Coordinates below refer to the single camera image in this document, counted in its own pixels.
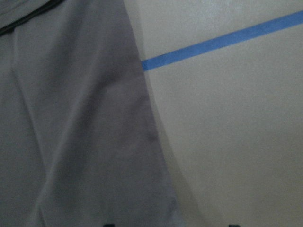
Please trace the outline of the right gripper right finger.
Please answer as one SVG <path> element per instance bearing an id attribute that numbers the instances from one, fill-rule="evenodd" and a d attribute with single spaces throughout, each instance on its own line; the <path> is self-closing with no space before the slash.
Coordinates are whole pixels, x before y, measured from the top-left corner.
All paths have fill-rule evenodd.
<path id="1" fill-rule="evenodd" d="M 228 224 L 228 227 L 241 227 L 241 226 L 237 223 L 232 223 L 232 224 Z"/>

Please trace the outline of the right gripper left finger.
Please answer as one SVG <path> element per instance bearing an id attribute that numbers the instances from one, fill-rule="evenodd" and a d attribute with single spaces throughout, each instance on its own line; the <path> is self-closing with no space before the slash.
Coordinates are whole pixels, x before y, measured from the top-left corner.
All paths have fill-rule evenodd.
<path id="1" fill-rule="evenodd" d="M 109 223 L 109 224 L 104 224 L 103 227 L 116 227 L 116 225 L 113 223 Z"/>

